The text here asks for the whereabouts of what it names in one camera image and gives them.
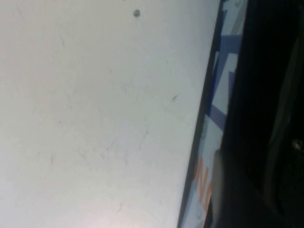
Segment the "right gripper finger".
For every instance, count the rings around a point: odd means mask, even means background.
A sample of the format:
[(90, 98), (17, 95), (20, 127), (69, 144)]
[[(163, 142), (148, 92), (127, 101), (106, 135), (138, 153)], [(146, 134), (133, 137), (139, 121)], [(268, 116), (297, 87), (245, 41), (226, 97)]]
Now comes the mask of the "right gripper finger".
[(225, 174), (224, 174), (225, 162), (223, 152), (218, 149), (215, 152), (213, 160), (212, 170), (212, 228), (220, 227), (220, 219), (223, 209), (223, 198), (225, 193)]

